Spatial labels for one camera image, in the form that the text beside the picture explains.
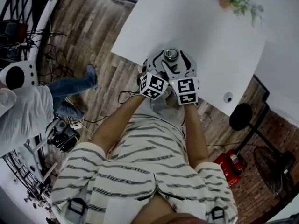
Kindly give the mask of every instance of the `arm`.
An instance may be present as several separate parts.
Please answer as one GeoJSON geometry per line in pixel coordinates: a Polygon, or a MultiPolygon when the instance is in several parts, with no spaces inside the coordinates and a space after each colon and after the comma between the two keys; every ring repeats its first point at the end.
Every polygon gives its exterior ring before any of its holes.
{"type": "Polygon", "coordinates": [[[0,81],[0,117],[14,106],[16,100],[16,94],[0,81]]]}
{"type": "Polygon", "coordinates": [[[101,147],[107,154],[118,142],[134,112],[144,101],[145,97],[138,95],[127,100],[109,118],[107,118],[94,133],[91,143],[101,147]]]}
{"type": "Polygon", "coordinates": [[[200,163],[208,160],[209,153],[196,106],[188,104],[184,107],[187,133],[186,148],[190,166],[196,168],[200,163]]]}

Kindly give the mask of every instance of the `shoe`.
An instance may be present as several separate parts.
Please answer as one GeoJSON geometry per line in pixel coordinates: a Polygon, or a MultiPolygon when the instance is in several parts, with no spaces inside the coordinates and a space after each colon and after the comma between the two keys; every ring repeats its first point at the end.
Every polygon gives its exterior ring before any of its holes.
{"type": "Polygon", "coordinates": [[[93,79],[93,87],[98,85],[98,75],[95,67],[93,65],[87,65],[86,67],[86,75],[93,79]]]}

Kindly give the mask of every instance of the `black stand fan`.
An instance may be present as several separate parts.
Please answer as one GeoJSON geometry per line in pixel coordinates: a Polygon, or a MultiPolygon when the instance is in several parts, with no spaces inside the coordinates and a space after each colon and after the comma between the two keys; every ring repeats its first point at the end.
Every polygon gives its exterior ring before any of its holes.
{"type": "Polygon", "coordinates": [[[281,201],[290,202],[294,198],[294,183],[290,175],[296,158],[290,152],[281,153],[251,123],[252,109],[249,104],[236,107],[229,119],[232,129],[240,131],[249,126],[268,147],[256,147],[254,161],[256,168],[270,191],[281,201]]]}

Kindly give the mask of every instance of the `brick wall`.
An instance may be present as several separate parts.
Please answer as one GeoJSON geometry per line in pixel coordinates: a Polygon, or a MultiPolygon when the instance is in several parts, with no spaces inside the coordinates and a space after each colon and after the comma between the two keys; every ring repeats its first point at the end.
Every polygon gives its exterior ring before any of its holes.
{"type": "MultiPolygon", "coordinates": [[[[295,184],[299,182],[299,129],[289,124],[273,112],[269,112],[259,131],[281,152],[289,150],[297,158],[291,172],[295,184]]],[[[249,144],[265,146],[264,142],[254,135],[249,144]]],[[[239,212],[239,224],[257,223],[257,219],[271,211],[279,200],[269,191],[254,165],[253,151],[255,146],[246,146],[240,152],[247,162],[241,181],[232,188],[239,212]]]]}

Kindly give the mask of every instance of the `wooden floor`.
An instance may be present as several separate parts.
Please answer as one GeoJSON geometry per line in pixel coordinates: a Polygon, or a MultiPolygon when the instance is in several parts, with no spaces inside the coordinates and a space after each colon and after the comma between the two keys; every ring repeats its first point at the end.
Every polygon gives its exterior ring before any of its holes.
{"type": "MultiPolygon", "coordinates": [[[[88,106],[86,120],[95,121],[110,115],[119,107],[117,99],[121,91],[137,89],[137,65],[110,52],[133,7],[134,5],[131,4],[111,0],[61,0],[50,21],[52,30],[64,33],[63,36],[54,37],[50,41],[51,45],[56,47],[56,52],[62,50],[66,54],[65,60],[62,52],[58,52],[57,57],[61,64],[67,64],[72,68],[75,77],[84,75],[86,65],[96,66],[99,86],[97,89],[90,89],[82,94],[88,106]]],[[[54,54],[53,46],[45,46],[44,52],[49,52],[50,49],[54,54]]],[[[43,59],[40,64],[40,74],[48,73],[48,64],[43,59]]],[[[41,81],[49,82],[50,76],[42,76],[41,81]]],[[[252,79],[242,98],[241,103],[249,103],[253,108],[252,123],[255,123],[264,108],[262,102],[264,92],[257,81],[252,79]]],[[[228,116],[204,101],[200,101],[199,104],[199,115],[213,160],[222,151],[238,146],[237,144],[225,147],[220,145],[241,142],[249,130],[233,131],[229,126],[228,116]]],[[[271,117],[277,119],[278,116],[271,113],[271,117]]],[[[279,122],[290,128],[285,120],[280,119],[279,122]]],[[[99,123],[84,122],[84,125],[94,132],[99,123]]],[[[82,129],[80,134],[81,141],[88,141],[92,137],[92,134],[85,129],[82,129]]],[[[245,191],[243,186],[245,187],[246,184],[238,186],[238,192],[245,191]]],[[[240,207],[240,223],[248,223],[258,218],[253,216],[253,213],[248,215],[242,196],[240,198],[238,196],[236,200],[240,207]]]]}

